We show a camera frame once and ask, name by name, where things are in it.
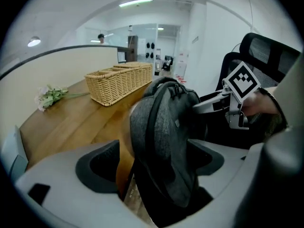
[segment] ceiling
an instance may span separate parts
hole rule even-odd
[[[163,30],[158,31],[158,37],[170,37],[170,38],[176,38],[177,33],[180,26],[177,25],[165,25],[165,24],[159,24],[158,27],[163,28]]]

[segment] desk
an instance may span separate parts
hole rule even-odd
[[[20,127],[28,169],[52,154],[91,143],[120,140],[120,162],[116,173],[118,189],[123,193],[134,161],[123,139],[122,125],[133,104],[148,85],[143,86],[110,107],[93,101],[90,95],[62,99],[45,112],[35,111]],[[85,80],[69,87],[70,93],[88,92]]]

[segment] green leaf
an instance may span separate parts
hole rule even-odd
[[[80,97],[80,96],[88,95],[88,94],[89,94],[89,92],[79,93],[79,94],[68,94],[68,95],[66,95],[66,98],[76,98],[76,97]]]
[[[53,102],[54,102],[53,97],[48,96],[47,98],[45,98],[45,99],[42,101],[42,105],[43,105],[44,108],[47,108],[47,107],[49,107],[50,105],[52,105]]]
[[[48,98],[49,96],[52,96],[52,91],[48,91],[44,96],[46,96],[47,98]]]

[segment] gray backpack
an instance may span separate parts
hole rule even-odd
[[[173,78],[162,77],[147,87],[132,112],[130,128],[135,162],[145,169],[149,179],[143,182],[145,176],[142,175],[137,180],[134,172],[145,206],[142,186],[148,188],[150,182],[163,196],[162,200],[176,207],[188,207],[198,185],[195,170],[187,162],[187,140],[202,138],[205,129],[192,112],[192,106],[199,102],[195,91],[186,89]]]

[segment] backpack strap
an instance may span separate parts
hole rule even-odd
[[[149,87],[146,88],[146,90],[143,94],[143,98],[154,95],[155,92],[157,91],[157,87],[160,84],[164,84],[166,82],[176,82],[177,83],[177,80],[174,78],[170,78],[170,77],[160,77],[160,78],[152,81],[152,83],[149,85]]]

